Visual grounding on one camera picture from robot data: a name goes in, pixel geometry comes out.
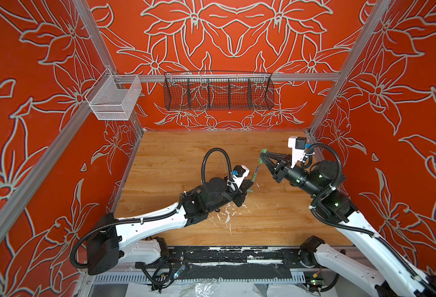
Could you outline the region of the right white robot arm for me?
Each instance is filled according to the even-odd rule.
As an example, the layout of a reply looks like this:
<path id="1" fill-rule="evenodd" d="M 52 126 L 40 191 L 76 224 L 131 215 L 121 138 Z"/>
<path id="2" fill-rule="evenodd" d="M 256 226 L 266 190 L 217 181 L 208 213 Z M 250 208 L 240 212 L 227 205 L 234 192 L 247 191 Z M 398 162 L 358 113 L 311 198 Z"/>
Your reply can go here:
<path id="1" fill-rule="evenodd" d="M 322 143 L 296 143 L 289 147 L 290 155 L 262 151 L 261 163 L 277 183 L 286 179 L 291 186 L 309 194 L 312 215 L 342 233 L 372 266 L 341 254 L 317 236 L 301 244 L 302 264 L 326 267 L 372 297 L 436 297 L 436 276 L 426 274 L 405 259 L 339 191 L 345 176 L 338 153 Z"/>

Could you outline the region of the clear plastic bin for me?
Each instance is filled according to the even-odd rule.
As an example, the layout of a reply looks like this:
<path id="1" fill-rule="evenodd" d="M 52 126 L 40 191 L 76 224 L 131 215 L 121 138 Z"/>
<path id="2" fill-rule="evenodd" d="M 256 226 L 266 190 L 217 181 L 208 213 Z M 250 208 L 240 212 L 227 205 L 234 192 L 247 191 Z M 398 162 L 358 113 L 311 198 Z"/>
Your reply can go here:
<path id="1" fill-rule="evenodd" d="M 85 99 L 95 117 L 100 121 L 127 121 L 142 93 L 140 78 L 133 75 L 128 87 L 116 82 L 116 75 L 104 74 L 98 79 Z"/>

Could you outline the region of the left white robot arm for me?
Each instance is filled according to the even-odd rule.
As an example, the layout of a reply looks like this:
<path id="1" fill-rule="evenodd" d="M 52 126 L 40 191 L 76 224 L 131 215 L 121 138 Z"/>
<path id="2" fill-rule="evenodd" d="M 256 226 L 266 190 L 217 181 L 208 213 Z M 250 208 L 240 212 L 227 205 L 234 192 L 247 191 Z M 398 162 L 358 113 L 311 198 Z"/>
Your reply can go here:
<path id="1" fill-rule="evenodd" d="M 228 170 L 223 178 L 206 178 L 208 158 L 223 154 Z M 241 207 L 253 181 L 245 165 L 231 166 L 227 152 L 219 147 L 206 152 L 201 164 L 201 184 L 180 194 L 178 202 L 148 214 L 117 219 L 106 214 L 72 247 L 69 260 L 73 267 L 99 275 L 117 264 L 152 264 L 167 254 L 163 239 L 155 236 L 199 224 L 209 214 L 229 203 Z"/>

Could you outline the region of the green pen cap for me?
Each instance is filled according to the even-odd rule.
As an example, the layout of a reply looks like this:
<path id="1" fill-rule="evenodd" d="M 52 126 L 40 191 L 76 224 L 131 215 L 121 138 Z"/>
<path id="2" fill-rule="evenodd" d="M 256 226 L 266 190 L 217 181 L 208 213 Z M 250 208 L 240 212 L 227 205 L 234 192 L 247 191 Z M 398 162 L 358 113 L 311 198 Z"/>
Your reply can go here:
<path id="1" fill-rule="evenodd" d="M 261 150 L 260 152 L 260 158 L 259 158 L 259 164 L 263 164 L 266 161 L 266 154 L 267 154 L 267 149 L 264 148 Z"/>

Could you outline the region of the green pen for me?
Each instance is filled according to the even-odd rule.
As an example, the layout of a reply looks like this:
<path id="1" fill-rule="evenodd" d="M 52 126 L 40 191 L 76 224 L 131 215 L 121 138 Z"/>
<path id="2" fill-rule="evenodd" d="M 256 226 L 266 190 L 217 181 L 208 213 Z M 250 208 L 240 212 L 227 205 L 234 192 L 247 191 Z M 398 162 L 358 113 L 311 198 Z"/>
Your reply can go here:
<path id="1" fill-rule="evenodd" d="M 251 178 L 251 181 L 252 181 L 253 183 L 255 182 L 255 179 L 256 179 L 256 177 L 257 177 L 257 175 L 258 175 L 258 173 L 259 173 L 259 170 L 260 170 L 260 166 L 258 165 L 258 166 L 256 167 L 256 170 L 254 171 L 254 174 L 253 174 L 252 178 Z"/>

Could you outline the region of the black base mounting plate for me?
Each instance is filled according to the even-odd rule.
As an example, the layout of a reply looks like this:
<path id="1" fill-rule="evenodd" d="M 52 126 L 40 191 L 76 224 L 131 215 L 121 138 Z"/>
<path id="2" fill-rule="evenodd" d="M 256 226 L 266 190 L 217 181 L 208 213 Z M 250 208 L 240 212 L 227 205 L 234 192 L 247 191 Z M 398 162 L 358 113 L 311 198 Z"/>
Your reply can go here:
<path id="1" fill-rule="evenodd" d="M 289 269 L 321 269 L 300 257 L 298 246 L 171 246 L 169 259 L 179 264 L 197 266 L 283 265 Z"/>

